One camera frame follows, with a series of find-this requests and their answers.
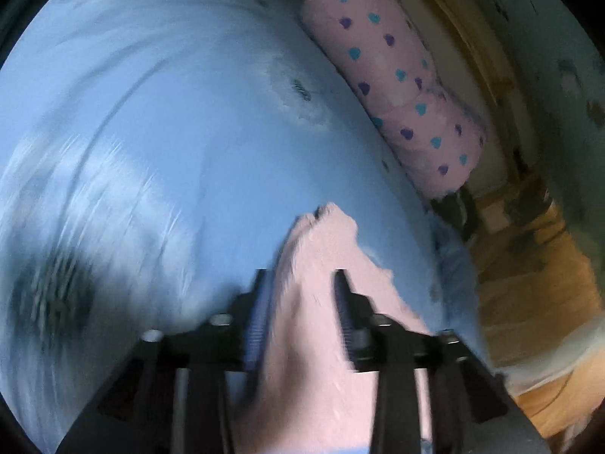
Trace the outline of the dark patterned cloth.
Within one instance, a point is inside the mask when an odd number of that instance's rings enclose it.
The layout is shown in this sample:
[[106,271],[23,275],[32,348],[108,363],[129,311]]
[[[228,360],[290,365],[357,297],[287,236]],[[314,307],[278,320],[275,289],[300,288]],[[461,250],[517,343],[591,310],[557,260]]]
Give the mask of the dark patterned cloth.
[[481,225],[475,201],[465,185],[440,200],[433,200],[431,205],[439,217],[456,229],[464,242],[468,242]]

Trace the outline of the light blue dandelion bedsheet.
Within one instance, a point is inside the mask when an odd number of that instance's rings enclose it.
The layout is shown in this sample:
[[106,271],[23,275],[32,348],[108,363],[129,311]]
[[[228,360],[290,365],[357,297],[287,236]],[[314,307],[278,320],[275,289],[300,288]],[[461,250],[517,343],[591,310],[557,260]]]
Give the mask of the light blue dandelion bedsheet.
[[56,450],[146,330],[223,308],[327,203],[433,331],[485,357],[467,249],[301,0],[49,0],[1,70],[1,392]]

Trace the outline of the pink knitted sweater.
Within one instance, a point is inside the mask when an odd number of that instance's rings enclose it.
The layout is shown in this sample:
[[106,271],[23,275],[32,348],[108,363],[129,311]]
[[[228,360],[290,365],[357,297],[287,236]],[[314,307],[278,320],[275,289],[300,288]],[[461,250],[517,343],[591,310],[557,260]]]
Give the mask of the pink knitted sweater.
[[428,333],[397,293],[392,272],[358,246],[352,217],[333,203],[304,214],[278,260],[259,389],[233,423],[237,452],[368,450],[377,375],[355,372],[347,359],[332,287],[338,269],[379,313]]

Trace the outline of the pink heart-patterned pillow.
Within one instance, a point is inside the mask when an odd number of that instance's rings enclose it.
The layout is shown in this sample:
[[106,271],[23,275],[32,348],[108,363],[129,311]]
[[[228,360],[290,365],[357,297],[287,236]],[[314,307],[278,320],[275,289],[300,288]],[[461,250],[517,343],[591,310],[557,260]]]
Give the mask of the pink heart-patterned pillow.
[[306,0],[301,18],[415,188],[428,199],[458,191],[479,163],[486,127],[441,83],[399,0]]

